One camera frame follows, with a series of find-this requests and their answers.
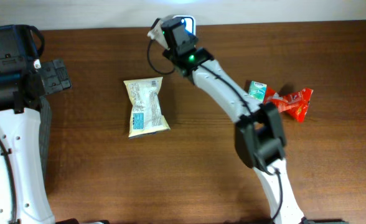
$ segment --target red candy wrapper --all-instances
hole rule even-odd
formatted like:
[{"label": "red candy wrapper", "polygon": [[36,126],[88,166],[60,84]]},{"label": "red candy wrapper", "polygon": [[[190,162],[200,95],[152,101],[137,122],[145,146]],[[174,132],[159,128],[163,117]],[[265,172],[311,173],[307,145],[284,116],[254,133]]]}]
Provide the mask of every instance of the red candy wrapper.
[{"label": "red candy wrapper", "polygon": [[307,109],[309,108],[309,102],[310,98],[312,97],[312,93],[312,89],[304,88],[303,90],[296,93],[286,96],[279,96],[274,90],[268,87],[263,103],[272,102],[274,105],[276,105],[280,113],[286,111],[297,121],[303,122],[305,120]]}]

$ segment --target snack bag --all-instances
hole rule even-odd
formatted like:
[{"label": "snack bag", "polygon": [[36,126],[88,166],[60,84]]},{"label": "snack bag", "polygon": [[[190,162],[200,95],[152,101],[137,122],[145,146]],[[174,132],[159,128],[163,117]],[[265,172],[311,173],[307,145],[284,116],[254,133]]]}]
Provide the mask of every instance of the snack bag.
[{"label": "snack bag", "polygon": [[298,93],[302,95],[301,105],[297,108],[291,108],[290,110],[287,110],[287,113],[295,118],[297,121],[303,122],[305,120],[307,109],[309,108],[310,98],[312,97],[313,90],[309,88],[304,88]]},{"label": "snack bag", "polygon": [[297,121],[303,122],[309,108],[312,93],[312,89],[304,88],[296,93],[279,96],[274,90],[268,88],[263,103],[272,102],[276,105],[279,113],[286,111]]},{"label": "snack bag", "polygon": [[162,77],[124,81],[132,102],[129,138],[170,130],[161,113],[158,93]]}]

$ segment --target chip bag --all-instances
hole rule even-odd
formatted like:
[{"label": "chip bag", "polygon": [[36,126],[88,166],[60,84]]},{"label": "chip bag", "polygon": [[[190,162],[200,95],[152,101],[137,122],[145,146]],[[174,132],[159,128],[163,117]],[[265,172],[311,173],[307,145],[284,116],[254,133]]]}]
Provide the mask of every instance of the chip bag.
[{"label": "chip bag", "polygon": [[296,93],[288,94],[286,96],[279,96],[277,92],[271,88],[268,88],[263,103],[272,102],[274,105],[276,105],[280,113],[285,111],[297,121],[303,122],[307,113],[307,109],[309,108],[309,102],[312,93],[312,89],[304,88],[303,90]]},{"label": "chip bag", "polygon": [[129,138],[170,130],[161,113],[158,93],[162,77],[124,81],[132,102]]}]

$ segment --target wood grain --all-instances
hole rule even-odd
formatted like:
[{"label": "wood grain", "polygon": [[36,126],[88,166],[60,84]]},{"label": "wood grain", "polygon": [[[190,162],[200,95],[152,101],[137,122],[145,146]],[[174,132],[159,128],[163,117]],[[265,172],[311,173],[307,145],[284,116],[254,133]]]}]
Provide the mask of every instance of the wood grain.
[{"label": "wood grain", "polygon": [[[58,221],[223,223],[267,218],[255,173],[233,147],[233,124],[173,74],[160,102],[171,130],[128,139],[123,80],[157,77],[148,29],[46,31],[42,61],[63,58],[73,89],[53,109],[46,190]],[[310,219],[366,223],[366,21],[198,27],[200,46],[241,86],[314,89],[304,123],[282,115],[288,173]],[[170,69],[161,48],[154,64]]]}]

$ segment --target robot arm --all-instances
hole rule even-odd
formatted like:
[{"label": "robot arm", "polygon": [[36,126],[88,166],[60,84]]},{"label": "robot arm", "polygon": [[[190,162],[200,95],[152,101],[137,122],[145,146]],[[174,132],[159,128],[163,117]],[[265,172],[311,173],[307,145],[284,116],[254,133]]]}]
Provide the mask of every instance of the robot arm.
[{"label": "robot arm", "polygon": [[[39,49],[31,33],[41,40]],[[0,27],[0,224],[55,223],[39,154],[40,97],[71,83],[62,60],[40,64],[43,50],[35,27]]]},{"label": "robot arm", "polygon": [[[198,39],[184,29],[181,19],[158,19],[149,37],[166,48],[164,56],[194,85],[208,93],[236,124],[236,150],[261,180],[276,224],[305,221],[286,172],[286,144],[281,118],[272,104],[259,105],[242,90],[205,49],[196,49]],[[261,123],[261,129],[255,124]]]}]

